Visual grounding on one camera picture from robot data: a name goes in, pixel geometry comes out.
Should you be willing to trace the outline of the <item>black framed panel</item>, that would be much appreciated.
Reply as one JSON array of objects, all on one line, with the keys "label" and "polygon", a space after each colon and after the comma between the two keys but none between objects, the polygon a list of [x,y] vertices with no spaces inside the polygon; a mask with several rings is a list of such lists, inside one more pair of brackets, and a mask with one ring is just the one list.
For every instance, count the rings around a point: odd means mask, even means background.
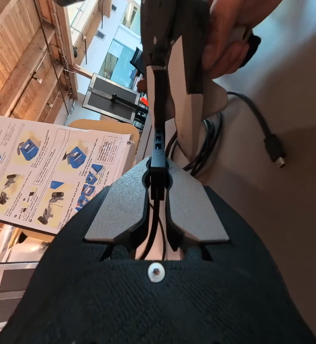
[{"label": "black framed panel", "polygon": [[133,124],[136,109],[111,102],[113,94],[135,105],[139,104],[140,93],[93,73],[82,107],[122,123]]},{"label": "black framed panel", "polygon": [[38,261],[0,263],[0,329],[20,303]]}]

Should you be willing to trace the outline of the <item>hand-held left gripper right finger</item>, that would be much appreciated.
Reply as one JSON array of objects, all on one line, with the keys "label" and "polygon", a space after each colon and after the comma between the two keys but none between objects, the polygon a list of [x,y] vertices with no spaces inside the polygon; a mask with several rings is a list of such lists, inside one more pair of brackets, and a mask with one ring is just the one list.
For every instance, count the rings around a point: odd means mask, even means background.
[{"label": "hand-held left gripper right finger", "polygon": [[169,158],[166,163],[166,235],[172,250],[229,242],[203,185]]}]

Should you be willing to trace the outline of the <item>white board ledge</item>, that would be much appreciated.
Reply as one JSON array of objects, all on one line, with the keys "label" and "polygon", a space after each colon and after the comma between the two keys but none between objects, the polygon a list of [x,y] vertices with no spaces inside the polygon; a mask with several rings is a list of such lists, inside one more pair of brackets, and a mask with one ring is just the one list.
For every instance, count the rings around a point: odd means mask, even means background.
[{"label": "white board ledge", "polygon": [[126,158],[125,166],[123,169],[123,174],[128,172],[133,166],[136,165],[135,156],[136,156],[136,153],[138,150],[138,142],[132,141],[132,144],[128,145],[128,147],[129,147],[129,152],[128,152],[128,156]]}]

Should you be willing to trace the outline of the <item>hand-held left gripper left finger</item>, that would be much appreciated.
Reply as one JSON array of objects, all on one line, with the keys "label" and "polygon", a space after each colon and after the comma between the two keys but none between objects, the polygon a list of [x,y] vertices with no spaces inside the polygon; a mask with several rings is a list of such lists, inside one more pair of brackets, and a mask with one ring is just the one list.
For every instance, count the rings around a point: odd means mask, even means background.
[{"label": "hand-held left gripper left finger", "polygon": [[85,240],[127,240],[131,231],[144,223],[150,161],[150,157],[143,159],[110,186]]}]

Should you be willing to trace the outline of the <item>instruction sheet on wooden stand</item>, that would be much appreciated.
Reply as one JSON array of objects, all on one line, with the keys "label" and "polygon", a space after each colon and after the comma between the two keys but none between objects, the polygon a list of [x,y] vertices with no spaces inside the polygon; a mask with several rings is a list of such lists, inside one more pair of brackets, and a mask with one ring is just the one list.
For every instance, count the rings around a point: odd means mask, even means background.
[{"label": "instruction sheet on wooden stand", "polygon": [[[79,119],[73,121],[68,126],[64,126],[64,128],[75,129],[78,131],[105,131],[105,132],[113,132],[117,134],[130,134],[130,140],[138,142],[140,141],[140,135],[137,128],[135,128],[132,124],[128,123],[119,123],[115,121],[105,121],[105,120],[90,120],[90,119]],[[51,237],[55,237],[56,233],[49,233],[47,231],[36,230],[29,227],[18,226],[16,227],[17,230],[24,231],[25,234],[29,237],[33,237],[40,240],[51,241]]]}]

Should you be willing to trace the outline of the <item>black USB hub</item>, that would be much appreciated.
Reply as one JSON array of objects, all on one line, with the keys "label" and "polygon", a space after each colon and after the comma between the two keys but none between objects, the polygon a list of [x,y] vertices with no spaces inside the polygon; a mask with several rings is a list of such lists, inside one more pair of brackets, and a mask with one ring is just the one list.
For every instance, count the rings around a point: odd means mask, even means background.
[{"label": "black USB hub", "polygon": [[165,128],[158,126],[154,131],[150,163],[151,199],[164,200],[166,186]]}]

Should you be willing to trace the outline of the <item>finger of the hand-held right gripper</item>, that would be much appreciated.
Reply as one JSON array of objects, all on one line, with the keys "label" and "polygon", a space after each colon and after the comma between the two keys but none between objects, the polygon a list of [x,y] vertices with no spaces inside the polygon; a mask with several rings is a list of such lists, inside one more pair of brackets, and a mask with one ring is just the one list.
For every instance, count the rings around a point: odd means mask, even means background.
[{"label": "finger of the hand-held right gripper", "polygon": [[183,40],[172,46],[169,58],[169,86],[174,105],[177,141],[188,162],[196,158],[202,121],[203,94],[187,91]]},{"label": "finger of the hand-held right gripper", "polygon": [[164,128],[168,99],[168,73],[163,66],[147,66],[148,107],[156,128]]}]

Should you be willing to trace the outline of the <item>person's right hand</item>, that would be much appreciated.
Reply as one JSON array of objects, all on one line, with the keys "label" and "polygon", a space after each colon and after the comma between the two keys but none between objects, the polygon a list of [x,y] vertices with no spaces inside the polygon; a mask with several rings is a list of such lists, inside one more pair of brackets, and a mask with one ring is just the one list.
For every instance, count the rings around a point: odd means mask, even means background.
[{"label": "person's right hand", "polygon": [[281,0],[208,1],[210,24],[202,66],[212,79],[236,72],[246,60],[250,43],[234,41],[227,45],[234,27],[253,29],[269,16]]}]

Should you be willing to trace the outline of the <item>printed instruction sheet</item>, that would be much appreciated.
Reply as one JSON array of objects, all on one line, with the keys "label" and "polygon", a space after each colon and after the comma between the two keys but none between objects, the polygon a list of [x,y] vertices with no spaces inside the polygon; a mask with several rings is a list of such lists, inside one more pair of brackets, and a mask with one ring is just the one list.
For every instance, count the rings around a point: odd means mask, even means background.
[{"label": "printed instruction sheet", "polygon": [[0,116],[0,222],[57,234],[122,176],[129,147],[105,135],[130,139]]}]

